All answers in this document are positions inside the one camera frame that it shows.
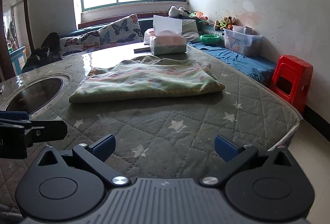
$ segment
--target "plastic storage box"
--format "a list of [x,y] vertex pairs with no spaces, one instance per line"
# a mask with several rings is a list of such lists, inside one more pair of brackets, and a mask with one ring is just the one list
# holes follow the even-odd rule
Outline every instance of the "plastic storage box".
[[233,31],[240,32],[243,34],[249,34],[249,35],[253,34],[253,30],[251,28],[241,27],[241,26],[233,26]]
[[224,32],[225,48],[249,57],[259,55],[262,36],[243,34],[228,29]]

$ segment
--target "plush toy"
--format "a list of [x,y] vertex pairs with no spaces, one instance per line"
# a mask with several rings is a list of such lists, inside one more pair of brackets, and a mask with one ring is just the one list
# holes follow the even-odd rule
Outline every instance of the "plush toy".
[[197,17],[199,18],[200,20],[208,20],[209,18],[203,14],[202,12],[199,12],[199,11],[196,11],[196,12],[191,12],[189,14],[190,17]]
[[230,29],[233,30],[233,23],[235,23],[236,18],[231,16],[225,16],[222,21],[216,20],[214,23],[214,30]]
[[190,12],[186,11],[183,7],[177,9],[175,6],[171,6],[168,11],[169,17],[188,17]]

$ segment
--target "metal screw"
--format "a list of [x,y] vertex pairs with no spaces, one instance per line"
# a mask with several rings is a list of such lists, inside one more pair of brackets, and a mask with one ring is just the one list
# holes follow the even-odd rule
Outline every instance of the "metal screw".
[[209,185],[209,186],[215,185],[218,182],[219,182],[219,179],[217,179],[214,176],[206,176],[202,179],[202,183],[205,185]]
[[125,176],[115,176],[112,179],[112,183],[115,185],[125,185],[128,183],[128,178]]

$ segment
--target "green floral blanket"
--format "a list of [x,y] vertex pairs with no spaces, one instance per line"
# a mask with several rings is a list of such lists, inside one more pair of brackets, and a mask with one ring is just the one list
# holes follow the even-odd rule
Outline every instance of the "green floral blanket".
[[146,55],[108,68],[93,68],[70,96],[70,103],[131,98],[181,97],[222,91],[211,64]]

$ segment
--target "blue gripper pad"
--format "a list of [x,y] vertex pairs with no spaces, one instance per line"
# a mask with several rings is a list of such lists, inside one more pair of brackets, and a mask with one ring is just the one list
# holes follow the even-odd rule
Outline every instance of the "blue gripper pad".
[[240,153],[239,146],[233,142],[229,142],[222,136],[215,138],[214,150],[225,162],[229,162]]
[[0,111],[0,119],[6,120],[29,120],[29,115],[22,111]]
[[90,153],[99,160],[105,162],[116,149],[116,139],[109,134],[89,146]]

